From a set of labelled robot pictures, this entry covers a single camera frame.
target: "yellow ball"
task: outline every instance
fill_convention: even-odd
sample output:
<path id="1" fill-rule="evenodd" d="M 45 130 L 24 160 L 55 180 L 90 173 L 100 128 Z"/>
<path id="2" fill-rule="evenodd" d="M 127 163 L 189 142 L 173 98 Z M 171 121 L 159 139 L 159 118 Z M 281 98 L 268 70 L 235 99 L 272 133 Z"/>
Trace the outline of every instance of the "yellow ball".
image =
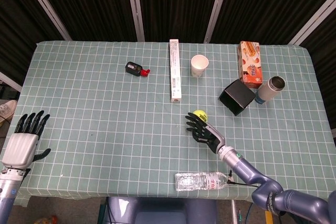
<path id="1" fill-rule="evenodd" d="M 203 110 L 195 110 L 194 114 L 197 115 L 200 119 L 202 119 L 203 122 L 205 122 L 205 123 L 208 120 L 208 116 L 206 115 L 206 113 Z"/>

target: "plastic water bottle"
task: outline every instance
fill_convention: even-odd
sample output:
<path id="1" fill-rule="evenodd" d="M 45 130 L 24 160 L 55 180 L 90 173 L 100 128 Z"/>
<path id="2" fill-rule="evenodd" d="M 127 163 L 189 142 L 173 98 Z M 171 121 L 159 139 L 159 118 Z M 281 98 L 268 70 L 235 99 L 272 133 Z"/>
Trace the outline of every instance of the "plastic water bottle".
<path id="1" fill-rule="evenodd" d="M 175 174 L 176 191 L 218 190 L 227 184 L 223 173 L 177 173 Z"/>

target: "white paper cup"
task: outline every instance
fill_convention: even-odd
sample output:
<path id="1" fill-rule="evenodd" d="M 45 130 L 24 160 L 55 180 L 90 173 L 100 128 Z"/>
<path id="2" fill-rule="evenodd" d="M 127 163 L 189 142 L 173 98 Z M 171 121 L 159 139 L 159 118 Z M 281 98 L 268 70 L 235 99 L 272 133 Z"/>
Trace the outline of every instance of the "white paper cup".
<path id="1" fill-rule="evenodd" d="M 202 76 L 208 65 L 209 60 L 204 55 L 195 55 L 191 59 L 191 75 L 193 77 Z"/>

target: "grid pattern tablecloth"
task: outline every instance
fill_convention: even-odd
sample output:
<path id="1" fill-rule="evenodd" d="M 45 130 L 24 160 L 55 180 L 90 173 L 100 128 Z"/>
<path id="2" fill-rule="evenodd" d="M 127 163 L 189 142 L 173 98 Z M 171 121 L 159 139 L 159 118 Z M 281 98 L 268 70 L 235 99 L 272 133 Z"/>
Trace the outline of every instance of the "grid pattern tablecloth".
<path id="1" fill-rule="evenodd" d="M 39 43 L 8 135 L 22 114 L 43 109 L 51 117 L 38 150 L 52 151 L 32 165 L 19 203 L 28 195 L 250 199 L 253 189 L 244 186 L 175 191 L 176 173 L 228 173 L 185 130 L 184 116 L 197 109 L 262 173 L 327 199 L 336 189 L 336 148 L 310 56 L 297 46 L 260 50 L 264 79 L 282 76 L 286 87 L 233 116 L 218 96 L 238 78 L 236 45 L 180 44 L 182 102 L 172 104 L 168 43 Z M 198 79 L 190 75 L 196 54 L 210 62 Z M 125 73 L 128 61 L 149 68 L 149 76 Z"/>

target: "shoe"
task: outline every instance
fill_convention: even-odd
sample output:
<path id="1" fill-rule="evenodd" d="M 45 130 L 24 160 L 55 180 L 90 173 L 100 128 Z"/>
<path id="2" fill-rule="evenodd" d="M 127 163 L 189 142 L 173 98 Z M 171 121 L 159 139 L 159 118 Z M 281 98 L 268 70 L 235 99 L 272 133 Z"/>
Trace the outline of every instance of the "shoe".
<path id="1" fill-rule="evenodd" d="M 12 119 L 16 109 L 17 101 L 10 100 L 5 104 L 0 105 L 0 127 L 6 120 Z"/>

